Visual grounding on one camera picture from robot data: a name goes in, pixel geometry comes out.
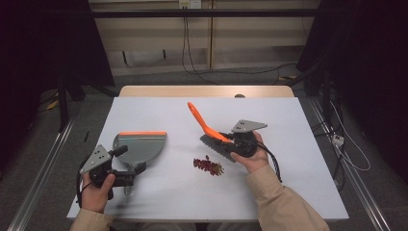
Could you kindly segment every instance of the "dried fruit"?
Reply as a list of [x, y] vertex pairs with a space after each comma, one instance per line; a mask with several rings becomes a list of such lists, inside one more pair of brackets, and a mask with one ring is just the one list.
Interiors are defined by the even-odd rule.
[[221, 175], [224, 173], [224, 168], [220, 163], [213, 163], [210, 161], [210, 158], [206, 155], [205, 160], [194, 159], [192, 164], [194, 167], [198, 167], [203, 171], [208, 171], [212, 175]]

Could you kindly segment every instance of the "human hand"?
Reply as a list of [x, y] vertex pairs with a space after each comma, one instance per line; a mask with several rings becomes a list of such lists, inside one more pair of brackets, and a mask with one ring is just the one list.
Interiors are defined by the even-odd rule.
[[[259, 133], [253, 132], [255, 135], [255, 138], [257, 141], [264, 143], [262, 141], [262, 137]], [[256, 150], [255, 154], [249, 158], [245, 158], [243, 156], [240, 156], [239, 154], [235, 152], [231, 152], [231, 157], [238, 163], [242, 164], [243, 166], [246, 167], [246, 170], [249, 173], [252, 173], [256, 170], [258, 170], [261, 167], [265, 167], [269, 165], [269, 160], [268, 160], [268, 154], [267, 152], [258, 147]]]
[[82, 208], [103, 214], [108, 202], [108, 192], [114, 184], [115, 176], [109, 174], [100, 189], [91, 183], [89, 172], [82, 175], [82, 181]]

